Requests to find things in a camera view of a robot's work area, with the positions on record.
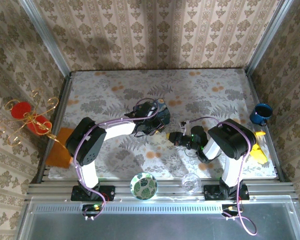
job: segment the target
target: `blue mug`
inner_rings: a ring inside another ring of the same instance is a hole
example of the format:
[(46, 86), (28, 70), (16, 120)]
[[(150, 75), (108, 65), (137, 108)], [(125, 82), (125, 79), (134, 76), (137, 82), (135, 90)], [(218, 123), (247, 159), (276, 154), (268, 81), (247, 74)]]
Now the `blue mug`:
[(255, 105), (252, 113), (250, 114), (250, 120), (253, 124), (258, 124), (260, 126), (266, 126), (268, 124), (267, 120), (272, 116), (272, 108), (265, 103), (259, 103)]

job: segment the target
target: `gold wire decoration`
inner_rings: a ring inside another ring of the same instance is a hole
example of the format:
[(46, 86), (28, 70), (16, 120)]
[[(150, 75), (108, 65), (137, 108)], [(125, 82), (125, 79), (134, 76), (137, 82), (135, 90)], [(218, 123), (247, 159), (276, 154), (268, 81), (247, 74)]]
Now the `gold wire decoration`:
[[(0, 121), (0, 135), (4, 134), (7, 130), (7, 127), (5, 126), (7, 123), (11, 122), (20, 122), (22, 123), (21, 127), (19, 127), (17, 130), (15, 130), (11, 135), (8, 136), (7, 138), (7, 144), (10, 145), (11, 147), (15, 147), (19, 145), (22, 142), (23, 137), (20, 135), (21, 129), (24, 128), (27, 124), (33, 124), (34, 131), (37, 135), (39, 136), (47, 136), (48, 138), (54, 140), (55, 142), (59, 143), (63, 148), (66, 148), (58, 139), (56, 135), (53, 135), (51, 133), (52, 131), (52, 123), (50, 121), (45, 121), (44, 123), (41, 123), (37, 121), (37, 117), (42, 116), (47, 114), (48, 112), (54, 110), (58, 104), (59, 104), (59, 99), (57, 97), (51, 97), (48, 99), (47, 104), (49, 105), (48, 110), (38, 114), (37, 110), (39, 107), (39, 104), (42, 102), (42, 97), (43, 97), (43, 89), (42, 88), (36, 88), (35, 90), (31, 91), (30, 97), (33, 99), (33, 101), (36, 103), (35, 107), (33, 108), (32, 111), (26, 112), (23, 115), (22, 119), (16, 119), (16, 120), (4, 120)], [(11, 111), (12, 108), (20, 103), (19, 100), (17, 99), (12, 99), (8, 101), (4, 105), (4, 109), (6, 111)]]

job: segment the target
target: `damask wallpaper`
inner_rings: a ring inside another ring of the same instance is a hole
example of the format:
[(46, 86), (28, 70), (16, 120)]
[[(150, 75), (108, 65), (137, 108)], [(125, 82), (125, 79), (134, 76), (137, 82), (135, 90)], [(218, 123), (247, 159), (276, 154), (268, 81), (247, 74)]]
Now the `damask wallpaper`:
[[(40, 111), (47, 99), (58, 96), (63, 76), (24, 9), (16, 0), (0, 0), (0, 121), (11, 120), (4, 105), (12, 98), (35, 102), (31, 91), (44, 90)], [(0, 136), (0, 240), (12, 239), (29, 182), (37, 172), (42, 147), (47, 140), (29, 131), (22, 143), (11, 147), (8, 135), (19, 125), (7, 122)]]
[(272, 139), (300, 201), (300, 0), (294, 1), (252, 79), (260, 100), (273, 107)]
[(279, 0), (34, 0), (69, 68), (240, 68)]

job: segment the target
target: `green leaf plate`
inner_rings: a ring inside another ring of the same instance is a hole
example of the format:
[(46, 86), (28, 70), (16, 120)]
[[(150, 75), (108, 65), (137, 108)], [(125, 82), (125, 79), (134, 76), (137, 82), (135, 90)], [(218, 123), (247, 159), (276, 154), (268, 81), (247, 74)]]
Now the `green leaf plate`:
[(132, 195), (140, 200), (149, 200), (156, 195), (158, 189), (157, 180), (148, 172), (140, 172), (135, 175), (130, 183)]

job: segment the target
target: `table surface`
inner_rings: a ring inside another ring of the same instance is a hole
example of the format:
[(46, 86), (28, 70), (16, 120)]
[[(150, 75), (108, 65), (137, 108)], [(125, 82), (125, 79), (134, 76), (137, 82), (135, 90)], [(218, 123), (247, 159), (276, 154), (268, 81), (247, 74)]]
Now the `table surface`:
[[(259, 130), (249, 115), (254, 100), (248, 79), (242, 69), (180, 69), (80, 71), (74, 73), (62, 127), (75, 128), (84, 117), (97, 123), (122, 117), (132, 111), (142, 98), (163, 98), (171, 113), (170, 124), (162, 133), (135, 138), (123, 135), (105, 141), (95, 161), (101, 178), (131, 179), (140, 172), (152, 173), (156, 178), (177, 178), (195, 173), (201, 178), (219, 178), (226, 156), (221, 154), (209, 164), (201, 163), (194, 152), (174, 147), (166, 133), (181, 132), (179, 122), (211, 116), (219, 121), (231, 118), (252, 131)], [(192, 123), (207, 131), (213, 120)], [(243, 178), (276, 178), (274, 165), (264, 136), (257, 142), (268, 158), (259, 164), (249, 157)], [(51, 179), (75, 178), (73, 165), (69, 169), (51, 167)]]

